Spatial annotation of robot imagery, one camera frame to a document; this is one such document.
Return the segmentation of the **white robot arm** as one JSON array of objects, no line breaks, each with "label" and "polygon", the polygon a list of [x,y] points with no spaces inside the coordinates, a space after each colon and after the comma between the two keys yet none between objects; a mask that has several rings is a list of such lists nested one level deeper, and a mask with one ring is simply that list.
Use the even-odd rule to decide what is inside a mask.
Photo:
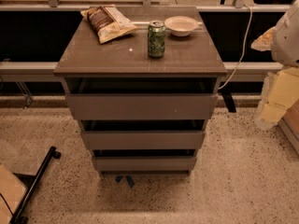
[{"label": "white robot arm", "polygon": [[277,73],[267,74],[256,110],[256,126],[268,130],[299,99],[299,0],[292,3],[275,27],[254,40],[251,47],[258,51],[270,50],[272,59],[283,65]]}]

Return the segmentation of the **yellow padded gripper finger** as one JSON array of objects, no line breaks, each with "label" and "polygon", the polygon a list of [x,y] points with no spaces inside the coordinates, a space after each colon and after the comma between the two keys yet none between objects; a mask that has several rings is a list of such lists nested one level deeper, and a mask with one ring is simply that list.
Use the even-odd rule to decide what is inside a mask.
[{"label": "yellow padded gripper finger", "polygon": [[269,72],[264,79],[261,101],[254,122],[262,130],[271,129],[299,99],[299,69],[287,67],[277,73]]},{"label": "yellow padded gripper finger", "polygon": [[268,29],[252,42],[251,48],[258,51],[270,50],[272,46],[273,34],[275,31],[276,27],[271,27],[270,29]]}]

